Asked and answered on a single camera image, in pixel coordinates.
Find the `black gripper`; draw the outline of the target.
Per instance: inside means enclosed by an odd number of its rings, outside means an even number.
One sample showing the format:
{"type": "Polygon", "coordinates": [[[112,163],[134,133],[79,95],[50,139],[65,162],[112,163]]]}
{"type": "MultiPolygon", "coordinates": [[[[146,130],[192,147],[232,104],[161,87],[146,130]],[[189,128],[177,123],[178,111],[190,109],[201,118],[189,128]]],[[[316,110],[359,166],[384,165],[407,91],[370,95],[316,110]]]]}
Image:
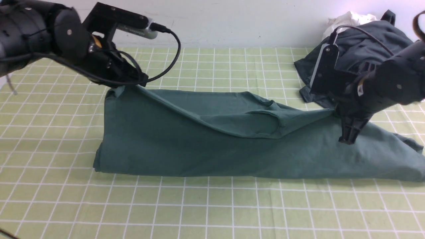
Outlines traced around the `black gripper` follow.
{"type": "Polygon", "coordinates": [[[91,74],[91,82],[107,87],[139,85],[145,87],[149,76],[139,73],[116,49],[103,48],[100,37],[91,37],[87,54],[79,67],[91,74]]]}
{"type": "Polygon", "coordinates": [[[338,142],[355,144],[372,116],[385,109],[385,77],[350,75],[344,90],[336,97],[335,113],[341,119],[342,135],[338,142]]]}

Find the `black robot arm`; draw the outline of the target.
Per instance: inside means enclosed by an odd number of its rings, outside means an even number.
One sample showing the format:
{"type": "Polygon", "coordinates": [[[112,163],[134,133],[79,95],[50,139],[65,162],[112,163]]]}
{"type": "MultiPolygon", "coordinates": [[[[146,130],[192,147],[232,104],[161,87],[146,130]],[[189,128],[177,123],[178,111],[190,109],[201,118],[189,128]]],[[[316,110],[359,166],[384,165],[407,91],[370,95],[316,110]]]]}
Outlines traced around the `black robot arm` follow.
{"type": "Polygon", "coordinates": [[[424,100],[424,32],[417,14],[412,23],[418,41],[385,60],[373,70],[355,77],[337,97],[341,118],[339,142],[352,145],[374,114],[393,105],[424,100]]]}

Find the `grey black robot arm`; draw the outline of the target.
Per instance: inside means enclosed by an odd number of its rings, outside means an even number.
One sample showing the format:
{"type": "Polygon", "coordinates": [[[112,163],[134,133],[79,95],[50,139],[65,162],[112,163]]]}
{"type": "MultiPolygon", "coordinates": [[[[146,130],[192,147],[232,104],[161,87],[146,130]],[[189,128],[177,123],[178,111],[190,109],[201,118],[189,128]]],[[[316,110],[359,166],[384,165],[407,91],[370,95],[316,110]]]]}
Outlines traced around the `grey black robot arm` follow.
{"type": "Polygon", "coordinates": [[[3,0],[0,23],[2,77],[47,58],[111,88],[145,86],[149,79],[113,43],[118,29],[145,29],[148,19],[142,15],[98,2],[82,21],[63,4],[3,0]]]}

